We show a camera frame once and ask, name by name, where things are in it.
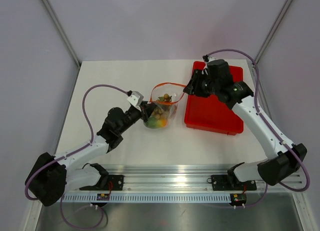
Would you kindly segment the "green orange toy mango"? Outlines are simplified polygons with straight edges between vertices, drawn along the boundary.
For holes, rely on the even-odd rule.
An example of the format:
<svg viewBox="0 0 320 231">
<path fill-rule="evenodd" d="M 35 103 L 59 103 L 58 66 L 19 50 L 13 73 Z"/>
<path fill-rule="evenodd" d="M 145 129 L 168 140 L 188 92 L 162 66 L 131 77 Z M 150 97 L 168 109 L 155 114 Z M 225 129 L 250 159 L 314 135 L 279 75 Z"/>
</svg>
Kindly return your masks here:
<svg viewBox="0 0 320 231">
<path fill-rule="evenodd" d="M 156 129 L 165 128 L 167 125 L 168 125 L 168 119 L 166 118 L 160 118 L 154 121 L 154 127 Z"/>
</svg>

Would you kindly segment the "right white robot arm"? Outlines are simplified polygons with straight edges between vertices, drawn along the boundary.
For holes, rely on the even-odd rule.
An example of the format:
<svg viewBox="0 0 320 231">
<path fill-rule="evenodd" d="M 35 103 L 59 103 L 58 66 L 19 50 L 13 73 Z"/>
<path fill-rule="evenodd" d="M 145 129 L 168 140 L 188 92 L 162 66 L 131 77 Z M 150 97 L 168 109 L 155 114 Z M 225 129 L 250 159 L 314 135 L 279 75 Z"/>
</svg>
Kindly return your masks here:
<svg viewBox="0 0 320 231">
<path fill-rule="evenodd" d="M 266 160 L 239 163 L 227 171 L 227 184 L 239 189 L 245 182 L 262 180 L 270 186 L 298 171 L 306 170 L 303 160 L 307 148 L 284 135 L 259 107 L 256 92 L 243 81 L 234 81 L 229 64 L 223 59 L 208 59 L 202 69 L 194 69 L 183 89 L 188 96 L 218 101 L 235 113 L 260 143 Z"/>
</svg>

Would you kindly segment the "clear orange zip top bag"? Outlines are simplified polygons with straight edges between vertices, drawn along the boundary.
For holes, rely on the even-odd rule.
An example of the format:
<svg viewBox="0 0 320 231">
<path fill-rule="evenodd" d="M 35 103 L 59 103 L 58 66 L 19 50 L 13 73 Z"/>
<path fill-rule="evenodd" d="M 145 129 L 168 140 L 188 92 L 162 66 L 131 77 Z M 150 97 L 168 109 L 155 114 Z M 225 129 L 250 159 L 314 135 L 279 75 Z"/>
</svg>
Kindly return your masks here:
<svg viewBox="0 0 320 231">
<path fill-rule="evenodd" d="M 185 87 L 184 84 L 174 82 L 157 84 L 152 89 L 149 99 L 155 104 L 155 109 L 144 125 L 154 130 L 166 128 L 176 115 L 178 104 L 185 94 Z"/>
</svg>

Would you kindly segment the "brown toy longan bunch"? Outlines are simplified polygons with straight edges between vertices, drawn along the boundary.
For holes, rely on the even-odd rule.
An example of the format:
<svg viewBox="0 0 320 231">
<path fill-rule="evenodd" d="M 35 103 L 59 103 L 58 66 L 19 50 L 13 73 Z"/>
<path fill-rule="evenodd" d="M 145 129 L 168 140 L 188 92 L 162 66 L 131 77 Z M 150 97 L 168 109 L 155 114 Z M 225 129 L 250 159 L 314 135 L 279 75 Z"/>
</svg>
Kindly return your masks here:
<svg viewBox="0 0 320 231">
<path fill-rule="evenodd" d="M 156 101 L 156 108 L 151 114 L 156 119 L 170 119 L 174 114 L 174 105 L 172 104 L 172 96 L 165 93 L 159 96 Z"/>
</svg>

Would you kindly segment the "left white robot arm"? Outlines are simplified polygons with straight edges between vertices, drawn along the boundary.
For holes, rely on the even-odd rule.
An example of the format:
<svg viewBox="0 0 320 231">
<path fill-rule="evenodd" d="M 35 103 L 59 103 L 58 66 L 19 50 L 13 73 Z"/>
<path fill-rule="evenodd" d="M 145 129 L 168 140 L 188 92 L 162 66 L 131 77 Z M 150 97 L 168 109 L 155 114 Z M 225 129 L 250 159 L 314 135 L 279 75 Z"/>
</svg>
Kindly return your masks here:
<svg viewBox="0 0 320 231">
<path fill-rule="evenodd" d="M 82 147 L 59 155 L 41 154 L 25 181 L 25 196 L 48 207 L 73 190 L 108 190 L 108 171 L 89 162 L 114 150 L 123 141 L 122 134 L 137 121 L 147 121 L 155 108 L 155 103 L 147 101 L 139 108 L 130 106 L 127 111 L 114 107 L 101 129 Z"/>
</svg>

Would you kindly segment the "green toy watermelon ball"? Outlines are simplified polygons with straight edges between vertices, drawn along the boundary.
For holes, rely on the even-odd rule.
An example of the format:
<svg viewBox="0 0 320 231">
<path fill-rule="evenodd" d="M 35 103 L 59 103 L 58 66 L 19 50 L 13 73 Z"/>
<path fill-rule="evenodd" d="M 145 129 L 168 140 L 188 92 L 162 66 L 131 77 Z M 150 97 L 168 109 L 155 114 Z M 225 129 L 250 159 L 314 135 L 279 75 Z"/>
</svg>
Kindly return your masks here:
<svg viewBox="0 0 320 231">
<path fill-rule="evenodd" d="M 151 129 L 157 129 L 158 127 L 158 120 L 154 117 L 151 117 L 148 119 L 148 121 L 145 123 L 145 125 L 148 127 L 148 128 L 151 128 Z"/>
</svg>

